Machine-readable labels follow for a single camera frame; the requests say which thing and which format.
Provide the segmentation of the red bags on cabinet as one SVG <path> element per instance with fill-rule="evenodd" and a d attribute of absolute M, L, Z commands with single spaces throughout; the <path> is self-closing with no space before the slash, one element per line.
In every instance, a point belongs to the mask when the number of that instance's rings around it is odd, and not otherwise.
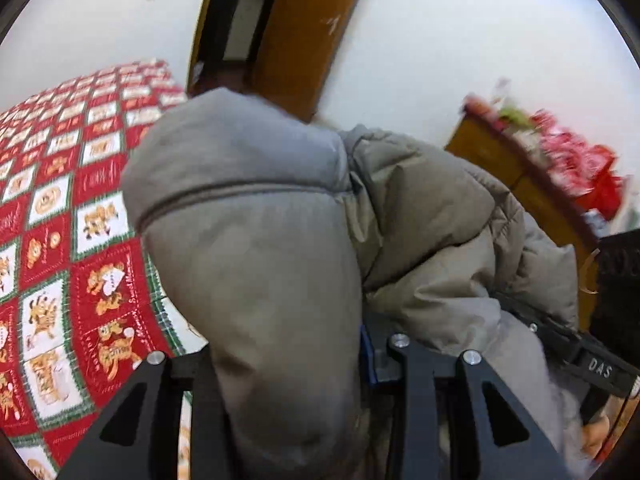
<path fill-rule="evenodd" d="M 523 110 L 511 94 L 509 79 L 498 80 L 490 102 L 503 131 L 578 208 L 595 210 L 606 221 L 614 219 L 622 206 L 623 179 L 614 174 L 617 156 L 612 148 L 588 142 L 548 110 Z"/>

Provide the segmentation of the brown wooden cabinet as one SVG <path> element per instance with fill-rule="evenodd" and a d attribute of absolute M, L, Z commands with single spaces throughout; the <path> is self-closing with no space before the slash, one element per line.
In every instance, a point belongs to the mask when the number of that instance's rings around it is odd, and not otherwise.
<path fill-rule="evenodd" d="M 579 326 L 589 330 L 597 307 L 597 237 L 568 196 L 527 154 L 471 101 L 462 105 L 457 129 L 446 150 L 483 168 L 504 185 L 559 246 L 575 249 L 580 292 Z"/>

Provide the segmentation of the red patchwork bear quilt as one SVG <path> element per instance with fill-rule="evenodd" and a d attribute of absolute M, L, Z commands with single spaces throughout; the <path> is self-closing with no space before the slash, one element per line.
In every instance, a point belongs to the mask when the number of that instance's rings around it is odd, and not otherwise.
<path fill-rule="evenodd" d="M 186 100 L 156 58 L 44 89 L 1 113 L 1 429 L 52 479 L 152 351 L 204 338 L 168 299 L 120 177 Z"/>

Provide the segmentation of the grey puffer jacket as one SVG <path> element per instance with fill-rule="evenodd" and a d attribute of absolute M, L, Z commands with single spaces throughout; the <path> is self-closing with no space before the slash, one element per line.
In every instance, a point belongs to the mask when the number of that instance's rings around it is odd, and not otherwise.
<path fill-rule="evenodd" d="M 364 311 L 479 351 L 584 478 L 585 387 L 503 310 L 578 323 L 574 249 L 488 172 L 399 133 L 335 132 L 217 89 L 168 110 L 122 172 L 127 216 L 208 341 L 248 474 L 339 479 L 384 451 L 358 379 Z"/>

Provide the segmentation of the brown wooden door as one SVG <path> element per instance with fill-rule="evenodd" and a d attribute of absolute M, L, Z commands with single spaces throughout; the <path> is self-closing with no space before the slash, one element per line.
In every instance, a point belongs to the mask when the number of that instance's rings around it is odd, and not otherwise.
<path fill-rule="evenodd" d="M 358 0 L 266 0 L 268 14 L 255 53 L 252 90 L 310 122 Z M 326 18 L 341 15 L 333 36 Z"/>

